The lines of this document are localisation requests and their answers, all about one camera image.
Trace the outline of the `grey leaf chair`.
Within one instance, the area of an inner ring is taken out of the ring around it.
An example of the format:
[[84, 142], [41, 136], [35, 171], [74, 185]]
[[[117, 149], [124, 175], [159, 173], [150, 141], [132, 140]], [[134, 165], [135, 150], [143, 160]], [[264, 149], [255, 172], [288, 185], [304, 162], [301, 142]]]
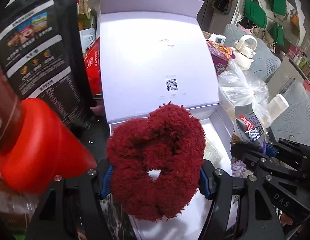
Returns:
[[[235, 41], [239, 40], [243, 35], [246, 35], [244, 31], [231, 23], [226, 25], [223, 34], [226, 37], [224, 45], [228, 47], [233, 47]], [[259, 79], [267, 82], [279, 68], [281, 61], [278, 57], [273, 55], [261, 39], [256, 38], [256, 40], [258, 43], [255, 50], [256, 54], [253, 57], [254, 61], [248, 71], [256, 75]]]
[[310, 146], [310, 99], [300, 82], [294, 82], [284, 98], [289, 104], [271, 124], [272, 140], [280, 138]]

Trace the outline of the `lavender open gift box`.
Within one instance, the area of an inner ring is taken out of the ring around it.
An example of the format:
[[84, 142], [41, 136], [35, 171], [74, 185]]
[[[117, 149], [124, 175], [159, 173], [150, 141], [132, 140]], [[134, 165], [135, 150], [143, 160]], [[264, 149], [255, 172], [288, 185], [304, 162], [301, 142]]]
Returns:
[[234, 224], [230, 141], [212, 57], [196, 15], [201, 0], [100, 0], [99, 51], [110, 135], [124, 122], [162, 105], [182, 106], [197, 118], [222, 159], [203, 159], [210, 200], [199, 188], [174, 218], [155, 222], [129, 215], [138, 239], [226, 239]]

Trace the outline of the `red plastic canister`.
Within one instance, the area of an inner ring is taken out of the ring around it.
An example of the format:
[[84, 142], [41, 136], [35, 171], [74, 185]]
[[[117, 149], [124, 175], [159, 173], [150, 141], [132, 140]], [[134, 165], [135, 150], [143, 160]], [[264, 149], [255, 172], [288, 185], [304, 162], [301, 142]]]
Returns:
[[0, 175], [12, 189], [43, 194], [56, 175], [80, 176], [97, 164], [94, 156], [40, 99], [21, 102], [25, 115], [16, 141], [0, 152]]

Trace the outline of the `cream white water bottle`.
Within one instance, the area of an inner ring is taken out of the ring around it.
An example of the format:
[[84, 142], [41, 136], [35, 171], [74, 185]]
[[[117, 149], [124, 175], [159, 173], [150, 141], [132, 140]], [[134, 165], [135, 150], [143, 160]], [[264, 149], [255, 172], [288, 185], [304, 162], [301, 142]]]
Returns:
[[243, 35], [239, 40], [234, 42], [231, 47], [235, 56], [235, 62], [242, 70], [249, 70], [253, 57], [256, 54], [255, 50], [258, 46], [257, 40], [252, 35]]

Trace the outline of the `far grey leaf chair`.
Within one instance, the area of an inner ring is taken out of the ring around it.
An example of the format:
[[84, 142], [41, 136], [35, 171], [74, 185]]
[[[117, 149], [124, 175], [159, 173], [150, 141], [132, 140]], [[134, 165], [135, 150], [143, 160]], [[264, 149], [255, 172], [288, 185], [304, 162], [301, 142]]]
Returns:
[[[223, 34], [226, 37], [224, 45], [228, 47], [233, 47], [235, 41], [239, 40], [243, 35], [246, 35], [244, 31], [231, 23], [226, 25]], [[267, 82], [279, 68], [281, 61], [278, 57], [273, 55], [261, 39], [256, 38], [256, 40], [258, 43], [255, 50], [256, 54], [253, 57], [254, 61], [248, 71], [256, 75], [259, 79]]]

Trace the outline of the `brown label spice jar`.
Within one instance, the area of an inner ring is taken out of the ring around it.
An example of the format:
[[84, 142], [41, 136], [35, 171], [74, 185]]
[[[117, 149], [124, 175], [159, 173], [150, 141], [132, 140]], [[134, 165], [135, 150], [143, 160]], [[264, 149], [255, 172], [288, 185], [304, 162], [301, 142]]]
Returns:
[[0, 154], [14, 147], [23, 120], [23, 106], [0, 67]]

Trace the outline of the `dark red fluffy scrunchie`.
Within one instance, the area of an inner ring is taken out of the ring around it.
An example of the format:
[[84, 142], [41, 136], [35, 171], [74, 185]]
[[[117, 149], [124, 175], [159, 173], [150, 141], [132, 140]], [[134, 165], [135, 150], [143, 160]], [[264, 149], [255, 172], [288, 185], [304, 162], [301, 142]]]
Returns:
[[172, 103], [124, 122], [107, 144], [113, 197], [137, 219], [176, 217], [197, 191], [205, 145], [200, 121]]

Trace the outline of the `purple instant noodle bowl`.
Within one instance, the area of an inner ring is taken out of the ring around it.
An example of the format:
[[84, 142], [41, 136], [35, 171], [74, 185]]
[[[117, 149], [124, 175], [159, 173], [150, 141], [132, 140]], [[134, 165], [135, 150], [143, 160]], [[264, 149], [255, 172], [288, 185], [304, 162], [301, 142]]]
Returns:
[[221, 45], [214, 41], [206, 40], [216, 75], [219, 76], [228, 67], [228, 62], [234, 59], [233, 51], [228, 46]]

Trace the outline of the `near grey leaf chair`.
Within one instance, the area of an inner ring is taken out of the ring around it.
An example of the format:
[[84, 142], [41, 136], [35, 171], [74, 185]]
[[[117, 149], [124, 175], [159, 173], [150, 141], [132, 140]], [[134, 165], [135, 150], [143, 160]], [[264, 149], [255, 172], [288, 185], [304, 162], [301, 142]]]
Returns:
[[310, 146], [310, 99], [300, 82], [294, 82], [284, 98], [289, 104], [271, 124], [272, 140], [280, 138]]

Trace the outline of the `green tote bag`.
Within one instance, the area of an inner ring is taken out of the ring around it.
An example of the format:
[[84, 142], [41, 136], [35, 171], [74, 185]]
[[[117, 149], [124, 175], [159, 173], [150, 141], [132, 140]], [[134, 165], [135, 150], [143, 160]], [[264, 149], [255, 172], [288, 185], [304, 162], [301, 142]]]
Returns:
[[268, 31], [268, 33], [271, 35], [271, 38], [279, 45], [284, 45], [284, 31], [283, 26], [273, 22], [271, 29]]
[[257, 27], [266, 28], [266, 12], [251, 0], [244, 0], [244, 17], [252, 21]]

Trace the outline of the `white paper cup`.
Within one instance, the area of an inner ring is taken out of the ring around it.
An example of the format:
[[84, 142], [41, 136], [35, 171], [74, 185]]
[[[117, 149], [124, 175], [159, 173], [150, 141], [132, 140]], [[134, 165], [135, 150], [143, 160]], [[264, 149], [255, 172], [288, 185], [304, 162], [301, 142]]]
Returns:
[[282, 94], [277, 94], [267, 105], [272, 121], [276, 120], [282, 113], [289, 108], [289, 103]]

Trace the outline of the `clear plastic bag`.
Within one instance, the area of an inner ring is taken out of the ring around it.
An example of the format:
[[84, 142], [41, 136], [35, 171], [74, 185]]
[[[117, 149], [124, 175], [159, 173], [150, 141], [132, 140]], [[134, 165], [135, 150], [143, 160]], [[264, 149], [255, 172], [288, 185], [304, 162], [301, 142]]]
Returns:
[[242, 70], [235, 60], [230, 60], [218, 77], [220, 103], [231, 121], [235, 121], [235, 107], [252, 104], [253, 111], [263, 128], [270, 127], [272, 118], [267, 109], [269, 91], [266, 83]]

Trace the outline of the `black snack bag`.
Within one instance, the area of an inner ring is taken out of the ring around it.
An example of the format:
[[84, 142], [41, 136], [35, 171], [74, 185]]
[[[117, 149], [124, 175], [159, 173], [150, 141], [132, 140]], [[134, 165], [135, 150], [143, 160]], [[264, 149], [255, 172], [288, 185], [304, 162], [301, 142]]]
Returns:
[[41, 99], [80, 136], [93, 117], [76, 0], [15, 0], [0, 9], [0, 66], [21, 100]]

